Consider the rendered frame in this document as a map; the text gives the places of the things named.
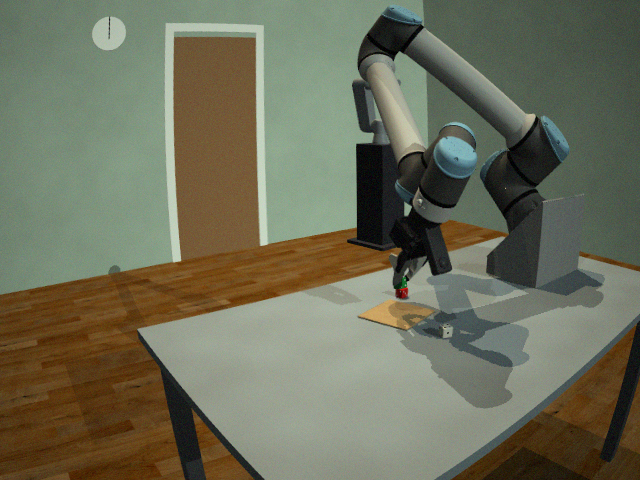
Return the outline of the tan flat mat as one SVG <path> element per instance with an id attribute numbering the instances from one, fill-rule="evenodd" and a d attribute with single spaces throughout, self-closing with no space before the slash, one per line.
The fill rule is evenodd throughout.
<path id="1" fill-rule="evenodd" d="M 434 312 L 435 310 L 389 299 L 358 318 L 407 331 Z"/>

